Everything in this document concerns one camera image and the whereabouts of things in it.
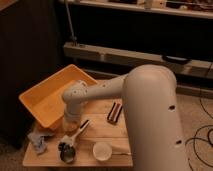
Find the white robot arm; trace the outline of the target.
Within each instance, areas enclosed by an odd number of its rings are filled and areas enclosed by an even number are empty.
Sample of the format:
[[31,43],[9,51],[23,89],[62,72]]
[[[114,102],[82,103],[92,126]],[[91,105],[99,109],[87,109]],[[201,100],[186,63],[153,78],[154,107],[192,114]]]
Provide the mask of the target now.
[[160,65],[142,65],[128,74],[87,86],[67,88],[64,115],[72,121],[82,103],[120,98],[134,171],[190,171],[176,98],[176,77]]

